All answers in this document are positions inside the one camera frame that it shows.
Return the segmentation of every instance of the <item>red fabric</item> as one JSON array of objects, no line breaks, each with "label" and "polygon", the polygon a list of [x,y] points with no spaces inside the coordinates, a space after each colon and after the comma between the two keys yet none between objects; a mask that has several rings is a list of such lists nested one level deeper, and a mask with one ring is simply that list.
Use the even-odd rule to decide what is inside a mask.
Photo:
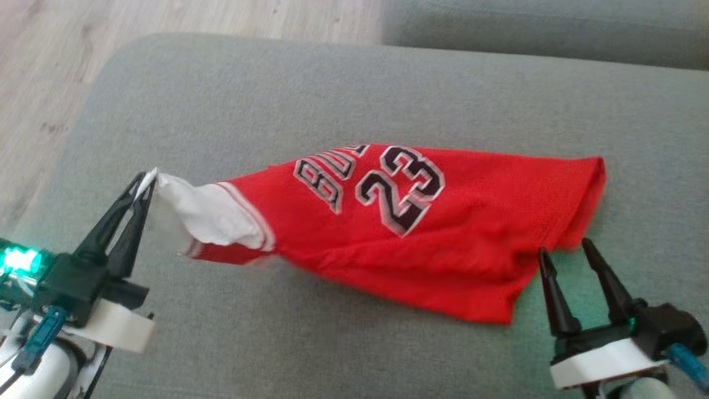
[{"label": "red fabric", "polygon": [[[371,145],[303,160],[227,182],[272,230],[272,251],[205,245],[197,258],[245,263],[277,254],[324,278],[472,322],[511,322],[539,248],[577,247],[605,182],[601,158]],[[385,185],[401,223],[386,212]],[[407,205],[425,209],[416,223],[405,218]]]}]

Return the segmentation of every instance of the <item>blue connector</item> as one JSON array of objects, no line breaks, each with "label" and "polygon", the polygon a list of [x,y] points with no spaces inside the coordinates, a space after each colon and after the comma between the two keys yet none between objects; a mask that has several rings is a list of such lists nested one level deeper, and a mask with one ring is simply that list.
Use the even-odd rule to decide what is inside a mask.
[{"label": "blue connector", "polygon": [[27,376],[34,374],[40,364],[42,355],[57,338],[59,332],[62,331],[66,321],[66,310],[58,306],[50,307],[42,322],[35,329],[34,334],[27,341],[27,344],[25,344],[15,360],[12,361],[12,369]]},{"label": "blue connector", "polygon": [[683,344],[669,347],[669,360],[697,384],[703,393],[709,393],[709,374],[707,368]]}]

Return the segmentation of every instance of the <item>glowing led light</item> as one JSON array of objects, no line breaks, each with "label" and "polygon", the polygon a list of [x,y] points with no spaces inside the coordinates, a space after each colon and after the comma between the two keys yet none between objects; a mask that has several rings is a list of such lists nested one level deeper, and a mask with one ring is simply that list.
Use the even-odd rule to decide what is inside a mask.
[{"label": "glowing led light", "polygon": [[9,272],[37,273],[40,270],[42,254],[34,249],[23,251],[20,248],[5,248],[0,258],[0,270]]}]

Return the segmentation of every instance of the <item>gray fabric surface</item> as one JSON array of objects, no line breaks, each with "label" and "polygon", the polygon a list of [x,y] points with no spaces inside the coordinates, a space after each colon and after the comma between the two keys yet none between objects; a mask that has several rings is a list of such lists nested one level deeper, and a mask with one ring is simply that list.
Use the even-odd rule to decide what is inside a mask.
[{"label": "gray fabric surface", "polygon": [[390,45],[709,70],[705,0],[388,0]]},{"label": "gray fabric surface", "polygon": [[[575,158],[600,154],[589,236],[634,295],[709,327],[709,74],[519,55],[155,35],[107,64],[38,205],[28,241],[79,243],[154,165],[204,184],[352,143]],[[580,253],[556,255],[571,306],[606,322]],[[114,352],[105,398],[577,398],[549,377],[535,280],[511,328],[378,300],[283,261],[189,261],[145,235],[134,281],[158,328]],[[680,397],[696,396],[673,374]]]}]

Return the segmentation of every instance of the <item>wooden floor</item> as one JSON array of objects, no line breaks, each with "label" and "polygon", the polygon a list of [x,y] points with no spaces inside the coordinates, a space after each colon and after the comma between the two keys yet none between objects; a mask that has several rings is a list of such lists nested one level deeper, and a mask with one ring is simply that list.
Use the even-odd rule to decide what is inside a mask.
[{"label": "wooden floor", "polygon": [[0,236],[52,175],[104,63],[155,32],[379,43],[383,0],[0,0]]}]

